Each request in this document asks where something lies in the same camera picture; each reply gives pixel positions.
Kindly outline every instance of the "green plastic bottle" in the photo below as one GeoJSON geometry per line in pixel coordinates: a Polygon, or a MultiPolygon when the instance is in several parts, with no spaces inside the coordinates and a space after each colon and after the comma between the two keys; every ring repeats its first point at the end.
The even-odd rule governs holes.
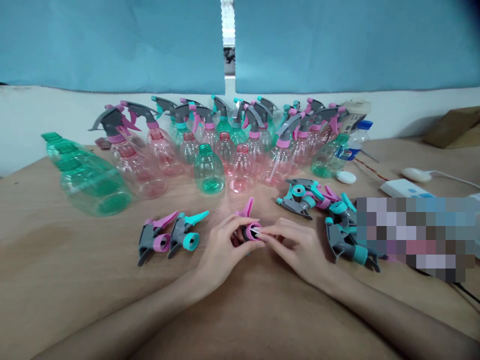
{"type": "Polygon", "coordinates": [[[41,137],[46,141],[46,155],[50,159],[52,163],[57,162],[60,160],[60,154],[56,149],[57,145],[69,143],[75,145],[78,149],[82,149],[83,151],[89,152],[89,150],[79,143],[71,140],[67,140],[66,138],[61,137],[56,132],[45,132],[41,135],[41,137]]]}
{"type": "Polygon", "coordinates": [[[82,165],[98,168],[100,170],[112,170],[115,167],[107,160],[92,152],[83,151],[70,142],[62,142],[55,146],[60,160],[77,159],[82,165]]]}
{"type": "Polygon", "coordinates": [[[219,193],[225,187],[224,166],[209,144],[200,145],[193,171],[196,186],[205,194],[219,193]]]}
{"type": "Polygon", "coordinates": [[[95,217],[123,211],[132,197],[117,169],[101,170],[75,158],[55,163],[62,172],[60,187],[73,206],[95,217]]]}
{"type": "Polygon", "coordinates": [[[348,140],[349,135],[341,133],[334,140],[323,145],[311,163],[311,173],[324,179],[334,177],[338,172],[339,162],[344,161],[342,156],[345,149],[348,149],[348,140]]]}

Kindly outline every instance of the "computer mouse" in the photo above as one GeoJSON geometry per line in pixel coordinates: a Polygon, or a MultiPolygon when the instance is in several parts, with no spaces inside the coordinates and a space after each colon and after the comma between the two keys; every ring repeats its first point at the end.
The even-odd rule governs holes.
{"type": "Polygon", "coordinates": [[[401,174],[417,183],[426,183],[427,181],[432,180],[432,175],[430,175],[428,172],[416,169],[414,167],[404,168],[401,171],[401,174]]]}
{"type": "Polygon", "coordinates": [[[357,177],[348,171],[340,171],[336,175],[336,178],[338,179],[339,182],[344,184],[353,184],[354,182],[357,181],[357,177]]]}

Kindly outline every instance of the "white object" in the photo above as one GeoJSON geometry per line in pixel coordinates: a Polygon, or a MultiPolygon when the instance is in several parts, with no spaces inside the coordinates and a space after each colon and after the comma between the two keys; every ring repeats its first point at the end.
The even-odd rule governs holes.
{"type": "Polygon", "coordinates": [[[414,167],[404,168],[401,171],[401,174],[417,183],[426,183],[427,181],[432,180],[432,175],[430,175],[428,172],[416,169],[414,167]]]}
{"type": "Polygon", "coordinates": [[[385,181],[380,186],[380,190],[392,198],[435,198],[431,193],[407,179],[385,181]]]}
{"type": "Polygon", "coordinates": [[[348,115],[341,118],[340,133],[349,133],[353,126],[365,119],[370,113],[372,104],[365,100],[350,100],[342,104],[348,111],[348,115]]]}
{"type": "Polygon", "coordinates": [[[338,179],[339,182],[344,184],[353,184],[354,182],[357,181],[357,177],[348,171],[340,171],[336,175],[336,178],[338,179]]]}

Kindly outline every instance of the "blue bottle cap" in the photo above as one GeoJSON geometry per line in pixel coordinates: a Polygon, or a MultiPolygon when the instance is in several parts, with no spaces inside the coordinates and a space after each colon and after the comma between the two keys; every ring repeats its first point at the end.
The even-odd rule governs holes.
{"type": "Polygon", "coordinates": [[[362,120],[357,124],[356,128],[357,129],[362,129],[362,130],[369,130],[372,127],[373,124],[374,123],[371,122],[371,121],[362,120]]]}

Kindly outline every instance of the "blurred object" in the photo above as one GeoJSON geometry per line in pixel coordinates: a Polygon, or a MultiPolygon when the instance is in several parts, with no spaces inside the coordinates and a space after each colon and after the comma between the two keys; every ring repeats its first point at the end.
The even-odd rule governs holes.
{"type": "Polygon", "coordinates": [[[480,145],[480,106],[450,110],[423,138],[441,149],[480,145]]]}

